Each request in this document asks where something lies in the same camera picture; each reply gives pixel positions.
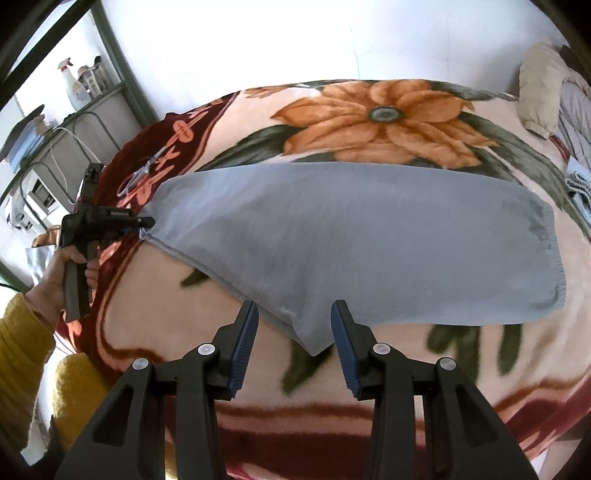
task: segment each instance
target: bottle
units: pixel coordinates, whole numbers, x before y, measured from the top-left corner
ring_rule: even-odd
[[[95,99],[100,95],[100,86],[88,65],[78,69],[78,81],[90,93],[90,98]]]
[[[67,58],[63,62],[57,66],[59,70],[61,70],[61,74],[64,77],[64,82],[66,82],[66,93],[68,94],[68,98],[70,99],[70,103],[74,110],[78,111],[92,100],[90,95],[84,88],[84,86],[74,78],[70,69],[72,64],[70,59]]]
[[[105,63],[102,61],[100,55],[95,57],[95,64],[91,67],[91,70],[92,73],[95,74],[97,82],[99,82],[101,91],[105,92],[111,88],[111,78],[109,77],[109,73],[106,71]]]

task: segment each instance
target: gray fabric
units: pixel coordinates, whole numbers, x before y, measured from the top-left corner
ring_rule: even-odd
[[[591,172],[570,157],[564,181],[573,195],[573,203],[585,221],[591,225]]]
[[[560,90],[556,133],[570,154],[591,170],[591,100],[570,82],[564,82]]]
[[[253,299],[311,355],[333,342],[336,299],[370,326],[522,323],[564,304],[553,211],[502,180],[259,164],[171,179],[141,213],[156,219],[144,239]]]

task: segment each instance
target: person's hand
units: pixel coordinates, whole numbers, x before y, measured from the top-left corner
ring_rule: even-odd
[[[66,262],[86,263],[86,258],[73,245],[56,250],[45,270],[43,278],[25,295],[29,308],[48,327],[55,329],[64,309],[64,270]],[[87,263],[86,281],[96,288],[99,278],[99,260]]]

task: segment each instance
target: blue gripper pad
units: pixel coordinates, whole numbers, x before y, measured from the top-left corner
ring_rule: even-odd
[[[232,393],[232,398],[236,397],[236,393],[242,388],[246,368],[251,359],[252,346],[255,343],[256,331],[258,330],[258,308],[256,303],[250,301],[242,305],[236,323],[239,321],[242,321],[242,329],[232,352],[228,381],[228,388]]]
[[[351,341],[350,332],[345,325],[345,319],[343,318],[342,313],[349,313],[349,309],[344,300],[337,300],[332,304],[330,309],[330,326],[333,331],[333,336],[335,337],[335,345],[337,352],[339,353],[340,367],[345,376],[345,383],[347,384],[347,388],[353,393],[353,396],[359,399],[361,396],[359,362],[353,347],[353,342]]]

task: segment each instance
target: bed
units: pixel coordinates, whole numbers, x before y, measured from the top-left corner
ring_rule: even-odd
[[[119,198],[130,175],[163,146],[150,176]],[[175,176],[290,161],[449,168],[521,184],[548,202],[566,273],[562,311],[524,325],[385,325],[374,333],[409,358],[454,357],[530,459],[589,412],[591,229],[566,195],[559,150],[524,129],[512,96],[426,80],[243,90],[145,129],[105,168],[96,200],[139,212]],[[91,315],[61,332],[112,385],[137,357],[169,361],[210,340],[239,306],[201,272],[130,235],[102,252]],[[173,400],[167,409],[172,415]],[[420,403],[416,410],[423,478]],[[363,475],[372,404],[357,403],[346,389],[333,348],[311,357],[261,323],[244,388],[216,411],[235,478]]]

